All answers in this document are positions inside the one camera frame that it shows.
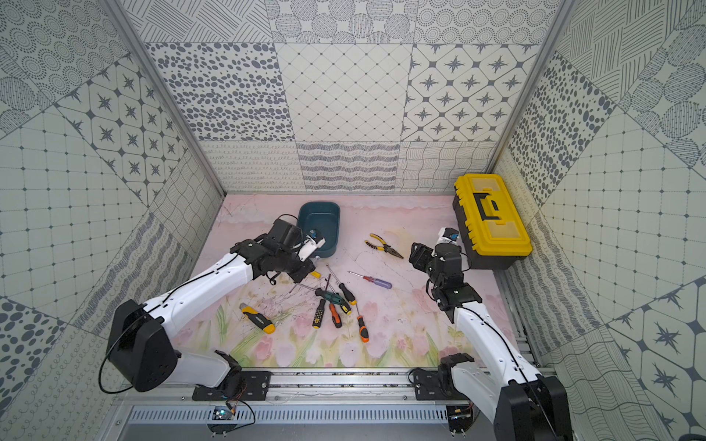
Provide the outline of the teal plastic storage box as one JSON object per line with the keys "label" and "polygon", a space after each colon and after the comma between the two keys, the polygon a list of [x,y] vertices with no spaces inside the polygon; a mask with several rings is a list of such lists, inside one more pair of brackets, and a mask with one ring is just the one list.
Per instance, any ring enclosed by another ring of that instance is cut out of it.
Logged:
{"label": "teal plastic storage box", "polygon": [[297,226],[305,234],[315,230],[317,239],[325,239],[313,257],[327,258],[336,253],[340,231],[340,207],[335,202],[312,201],[301,206]]}

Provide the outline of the purple clear handle screwdriver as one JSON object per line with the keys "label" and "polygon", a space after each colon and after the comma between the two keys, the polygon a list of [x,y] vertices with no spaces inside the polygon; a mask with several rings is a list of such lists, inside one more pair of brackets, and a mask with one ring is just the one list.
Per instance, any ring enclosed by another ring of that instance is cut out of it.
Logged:
{"label": "purple clear handle screwdriver", "polygon": [[391,290],[391,288],[393,288],[393,285],[391,282],[388,282],[383,279],[379,279],[378,277],[362,275],[360,273],[356,273],[353,271],[351,271],[350,273],[353,274],[354,276],[360,277],[361,279],[364,279],[364,280],[368,281],[369,283],[372,283],[378,287],[386,288],[386,290]]}

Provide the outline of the green black handle screwdriver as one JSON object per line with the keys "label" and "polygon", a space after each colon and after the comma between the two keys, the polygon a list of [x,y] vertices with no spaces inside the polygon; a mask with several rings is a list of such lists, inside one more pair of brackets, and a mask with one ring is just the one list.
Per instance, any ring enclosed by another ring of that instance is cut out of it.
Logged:
{"label": "green black handle screwdriver", "polygon": [[317,297],[320,297],[325,301],[329,301],[334,305],[339,305],[344,314],[349,315],[352,312],[349,303],[341,295],[335,292],[324,290],[323,288],[309,287],[303,285],[302,283],[295,283],[295,286],[298,288],[305,288],[306,290],[310,290],[311,292],[314,292],[314,295],[316,295]]}

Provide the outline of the black yellow collar screwdriver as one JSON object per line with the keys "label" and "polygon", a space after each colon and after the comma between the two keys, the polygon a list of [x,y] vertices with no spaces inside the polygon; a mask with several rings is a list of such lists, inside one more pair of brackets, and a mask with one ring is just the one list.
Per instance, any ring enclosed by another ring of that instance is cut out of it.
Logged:
{"label": "black yellow collar screwdriver", "polygon": [[325,292],[327,291],[329,286],[329,279],[327,279],[327,284],[325,284],[325,288],[316,288],[314,290],[314,295],[318,297],[319,299],[319,305],[317,306],[315,313],[314,313],[314,321],[313,321],[313,327],[314,329],[319,329],[321,327],[323,317],[325,314],[325,307],[327,306],[327,298],[325,297]]}

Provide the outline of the black yellow tip screwdriver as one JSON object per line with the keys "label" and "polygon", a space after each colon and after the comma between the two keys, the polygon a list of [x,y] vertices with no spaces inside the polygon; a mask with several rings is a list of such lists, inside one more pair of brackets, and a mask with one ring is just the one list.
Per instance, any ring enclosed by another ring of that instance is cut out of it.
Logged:
{"label": "black yellow tip screwdriver", "polygon": [[338,284],[338,288],[342,291],[345,299],[350,305],[357,305],[357,300],[354,294],[347,288],[347,286],[338,278],[338,276],[334,273],[333,268],[327,264],[327,268],[330,272],[330,275],[333,277],[333,279],[336,281],[336,284]]}

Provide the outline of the orange handle short screwdriver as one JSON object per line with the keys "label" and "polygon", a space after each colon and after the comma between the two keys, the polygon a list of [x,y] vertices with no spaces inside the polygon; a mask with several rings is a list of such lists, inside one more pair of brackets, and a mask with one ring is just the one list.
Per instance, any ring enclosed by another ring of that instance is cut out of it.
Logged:
{"label": "orange handle short screwdriver", "polygon": [[340,315],[338,311],[336,310],[336,305],[339,303],[339,296],[338,294],[332,292],[329,290],[329,288],[325,289],[325,297],[327,298],[327,301],[329,302],[328,308],[332,314],[332,322],[334,323],[334,326],[336,328],[341,328],[342,327],[342,321],[340,318]]}

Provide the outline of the orange black handle screwdriver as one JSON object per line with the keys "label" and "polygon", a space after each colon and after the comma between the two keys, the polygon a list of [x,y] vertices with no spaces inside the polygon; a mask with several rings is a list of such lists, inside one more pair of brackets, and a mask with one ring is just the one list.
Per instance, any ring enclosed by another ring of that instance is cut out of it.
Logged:
{"label": "orange black handle screwdriver", "polygon": [[367,329],[366,323],[364,321],[364,317],[360,312],[360,307],[359,307],[358,302],[356,302],[356,313],[357,313],[357,321],[358,321],[358,325],[359,325],[360,339],[363,343],[368,343],[370,341],[370,334]]}

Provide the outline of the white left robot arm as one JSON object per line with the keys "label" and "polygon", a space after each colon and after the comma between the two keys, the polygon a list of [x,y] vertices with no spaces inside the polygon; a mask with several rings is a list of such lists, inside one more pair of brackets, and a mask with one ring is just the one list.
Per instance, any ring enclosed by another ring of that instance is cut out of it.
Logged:
{"label": "white left robot arm", "polygon": [[274,281],[284,273],[301,282],[314,271],[311,256],[324,244],[321,233],[275,220],[269,232],[235,244],[200,275],[142,304],[128,300],[120,305],[106,360],[139,392],[162,384],[194,384],[224,399],[238,396],[245,382],[234,358],[222,351],[203,355],[179,349],[175,337],[226,294],[258,277]]}

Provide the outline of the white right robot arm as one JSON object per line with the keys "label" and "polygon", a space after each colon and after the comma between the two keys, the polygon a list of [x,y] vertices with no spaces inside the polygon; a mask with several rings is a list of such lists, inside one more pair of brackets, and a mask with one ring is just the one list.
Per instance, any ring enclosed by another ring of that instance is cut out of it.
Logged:
{"label": "white right robot arm", "polygon": [[428,276],[430,296],[471,342],[485,364],[467,354],[447,356],[441,383],[472,402],[493,423],[497,440],[572,440],[567,392],[544,376],[496,327],[480,294],[464,280],[461,248],[415,243],[409,262]]}

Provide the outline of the yellow black toolbox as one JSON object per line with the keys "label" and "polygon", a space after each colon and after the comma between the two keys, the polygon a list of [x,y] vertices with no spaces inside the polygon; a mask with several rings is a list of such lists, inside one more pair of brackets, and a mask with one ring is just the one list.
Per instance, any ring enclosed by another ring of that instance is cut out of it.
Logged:
{"label": "yellow black toolbox", "polygon": [[501,176],[457,178],[452,207],[472,269],[506,270],[528,257],[531,238]]}

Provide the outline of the black yellow utility knife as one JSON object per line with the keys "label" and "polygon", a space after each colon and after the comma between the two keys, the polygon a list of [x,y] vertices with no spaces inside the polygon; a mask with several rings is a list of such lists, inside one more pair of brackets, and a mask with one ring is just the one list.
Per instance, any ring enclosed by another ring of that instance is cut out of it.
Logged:
{"label": "black yellow utility knife", "polygon": [[244,314],[251,323],[266,334],[273,334],[276,331],[276,326],[266,315],[258,312],[246,303],[241,303],[239,308],[242,314]]}

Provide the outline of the yellow handled needle-nose pliers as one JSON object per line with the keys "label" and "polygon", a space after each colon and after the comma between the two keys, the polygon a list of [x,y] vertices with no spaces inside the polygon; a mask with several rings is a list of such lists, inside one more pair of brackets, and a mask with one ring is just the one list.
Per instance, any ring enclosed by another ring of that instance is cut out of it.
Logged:
{"label": "yellow handled needle-nose pliers", "polygon": [[376,233],[371,233],[370,237],[379,242],[379,244],[373,244],[369,240],[365,240],[364,243],[367,246],[369,246],[370,248],[377,250],[377,251],[384,252],[388,255],[392,255],[393,257],[397,257],[400,259],[404,258],[399,252],[397,252],[395,250],[395,248],[393,248],[393,246],[389,245],[388,242],[386,242],[386,240],[382,239],[382,237],[380,237],[380,235],[378,235]]}

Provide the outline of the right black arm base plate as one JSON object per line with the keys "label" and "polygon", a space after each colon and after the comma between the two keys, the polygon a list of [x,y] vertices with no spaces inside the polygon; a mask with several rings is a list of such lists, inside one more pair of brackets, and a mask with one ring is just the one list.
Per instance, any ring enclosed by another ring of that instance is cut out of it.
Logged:
{"label": "right black arm base plate", "polygon": [[413,386],[417,401],[458,400],[455,392],[442,387],[439,373],[435,370],[416,367],[409,371],[407,377]]}

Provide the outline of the aluminium mounting rail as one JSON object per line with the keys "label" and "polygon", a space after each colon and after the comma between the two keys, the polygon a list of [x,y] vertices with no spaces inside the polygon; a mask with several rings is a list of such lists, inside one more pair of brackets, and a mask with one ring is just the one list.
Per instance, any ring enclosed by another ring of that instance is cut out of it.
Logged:
{"label": "aluminium mounting rail", "polygon": [[[256,404],[406,404],[417,403],[410,382],[411,369],[264,369],[272,376],[267,381],[264,401],[254,400],[247,386],[241,400]],[[115,395],[112,404],[125,405],[191,405],[224,404],[226,398],[207,393],[209,402],[192,400],[195,386],[162,385],[152,391],[126,391]]]}

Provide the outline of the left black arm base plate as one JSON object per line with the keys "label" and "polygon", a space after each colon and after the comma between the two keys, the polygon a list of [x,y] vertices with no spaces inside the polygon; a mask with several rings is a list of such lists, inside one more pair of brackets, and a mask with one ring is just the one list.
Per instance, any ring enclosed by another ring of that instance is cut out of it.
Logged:
{"label": "left black arm base plate", "polygon": [[266,370],[246,370],[229,373],[224,381],[215,388],[197,385],[193,391],[195,402],[226,401],[232,399],[247,402],[266,400],[272,372]]}

